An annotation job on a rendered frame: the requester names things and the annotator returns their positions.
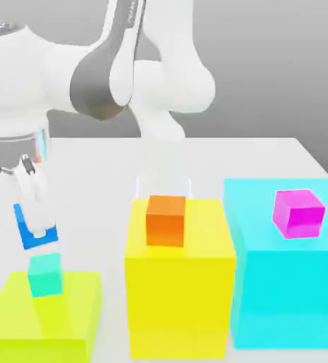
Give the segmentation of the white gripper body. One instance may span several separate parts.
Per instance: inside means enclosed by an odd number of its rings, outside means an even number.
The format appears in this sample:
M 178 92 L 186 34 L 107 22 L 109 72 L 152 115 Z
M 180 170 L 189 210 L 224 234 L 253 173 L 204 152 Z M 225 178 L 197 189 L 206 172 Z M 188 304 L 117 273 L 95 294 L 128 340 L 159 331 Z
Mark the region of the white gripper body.
M 52 228 L 55 225 L 52 199 L 42 167 L 37 166 L 35 173 L 29 174 L 24 166 L 17 166 L 13 180 L 29 231 L 43 233 Z

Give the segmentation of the small teal cube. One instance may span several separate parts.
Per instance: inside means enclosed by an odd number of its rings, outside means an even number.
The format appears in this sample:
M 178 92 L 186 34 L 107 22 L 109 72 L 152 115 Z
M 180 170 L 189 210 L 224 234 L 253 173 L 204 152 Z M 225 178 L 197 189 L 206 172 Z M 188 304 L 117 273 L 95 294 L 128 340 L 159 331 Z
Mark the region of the small teal cube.
M 33 298 L 62 294 L 63 272 L 60 253 L 32 256 L 28 267 L 28 281 Z

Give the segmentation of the small orange cube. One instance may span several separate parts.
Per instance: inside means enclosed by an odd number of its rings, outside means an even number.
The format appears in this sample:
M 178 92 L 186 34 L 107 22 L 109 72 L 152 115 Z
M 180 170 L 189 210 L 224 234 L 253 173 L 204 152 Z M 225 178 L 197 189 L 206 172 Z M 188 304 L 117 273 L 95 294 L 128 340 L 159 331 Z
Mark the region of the small orange cube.
M 151 195 L 145 216 L 147 245 L 183 247 L 185 214 L 185 196 Z

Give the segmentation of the small magenta cube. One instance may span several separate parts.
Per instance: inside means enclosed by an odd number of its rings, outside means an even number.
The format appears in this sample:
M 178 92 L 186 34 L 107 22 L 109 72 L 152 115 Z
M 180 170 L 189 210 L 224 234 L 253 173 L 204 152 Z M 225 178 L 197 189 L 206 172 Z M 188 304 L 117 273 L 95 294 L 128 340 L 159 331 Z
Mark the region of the small magenta cube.
M 273 205 L 272 221 L 289 239 L 317 238 L 326 206 L 309 189 L 279 190 Z

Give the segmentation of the large lime box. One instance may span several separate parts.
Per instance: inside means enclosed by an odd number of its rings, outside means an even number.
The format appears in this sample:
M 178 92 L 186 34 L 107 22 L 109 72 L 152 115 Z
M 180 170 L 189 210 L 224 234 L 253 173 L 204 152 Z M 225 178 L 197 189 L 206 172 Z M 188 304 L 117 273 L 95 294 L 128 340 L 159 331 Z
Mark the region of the large lime box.
M 34 298 L 13 272 L 0 292 L 0 363 L 91 363 L 102 309 L 101 275 L 66 272 L 60 295 Z

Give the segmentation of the large yellow box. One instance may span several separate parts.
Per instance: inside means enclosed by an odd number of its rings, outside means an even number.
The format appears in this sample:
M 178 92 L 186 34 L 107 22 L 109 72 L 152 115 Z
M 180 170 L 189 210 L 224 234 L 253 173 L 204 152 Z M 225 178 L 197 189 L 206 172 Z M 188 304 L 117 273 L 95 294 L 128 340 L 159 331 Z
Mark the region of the large yellow box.
M 148 202 L 132 203 L 125 285 L 132 359 L 222 359 L 236 254 L 222 203 L 186 203 L 183 247 L 149 246 Z

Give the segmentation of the large cyan box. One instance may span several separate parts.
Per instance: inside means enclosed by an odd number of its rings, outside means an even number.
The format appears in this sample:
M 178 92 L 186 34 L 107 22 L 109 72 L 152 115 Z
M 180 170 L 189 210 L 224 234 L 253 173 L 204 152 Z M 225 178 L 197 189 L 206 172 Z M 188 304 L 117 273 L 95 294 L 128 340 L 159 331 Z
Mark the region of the large cyan box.
M 309 189 L 325 205 L 318 238 L 286 240 L 273 224 L 286 189 Z M 237 255 L 234 347 L 328 349 L 328 178 L 227 178 L 223 206 Z

